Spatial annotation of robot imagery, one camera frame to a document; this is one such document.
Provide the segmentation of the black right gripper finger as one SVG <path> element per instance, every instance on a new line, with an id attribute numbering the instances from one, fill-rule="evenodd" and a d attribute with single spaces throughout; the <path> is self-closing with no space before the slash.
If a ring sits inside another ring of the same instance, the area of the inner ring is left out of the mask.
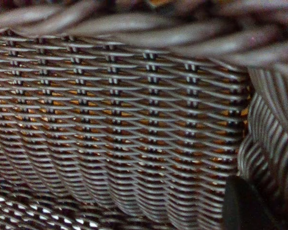
<path id="1" fill-rule="evenodd" d="M 222 208 L 225 230 L 281 230 L 256 189 L 238 176 L 226 180 Z"/>

